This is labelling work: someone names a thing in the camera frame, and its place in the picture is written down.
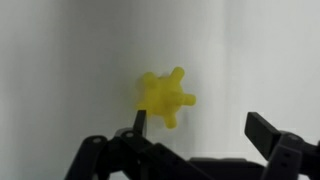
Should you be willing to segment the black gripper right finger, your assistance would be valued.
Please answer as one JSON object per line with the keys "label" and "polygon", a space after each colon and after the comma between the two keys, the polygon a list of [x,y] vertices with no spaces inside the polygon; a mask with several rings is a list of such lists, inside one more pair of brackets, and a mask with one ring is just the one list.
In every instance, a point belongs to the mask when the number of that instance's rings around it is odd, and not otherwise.
{"label": "black gripper right finger", "polygon": [[257,112],[247,113],[244,133],[265,160],[281,137],[281,133]]}

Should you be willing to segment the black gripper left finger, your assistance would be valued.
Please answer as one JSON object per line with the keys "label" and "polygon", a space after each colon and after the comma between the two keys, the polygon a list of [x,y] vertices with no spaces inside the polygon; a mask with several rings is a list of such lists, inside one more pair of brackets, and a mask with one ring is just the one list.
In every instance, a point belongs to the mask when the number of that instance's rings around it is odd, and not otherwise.
{"label": "black gripper left finger", "polygon": [[133,125],[133,130],[141,136],[146,136],[146,111],[138,110]]}

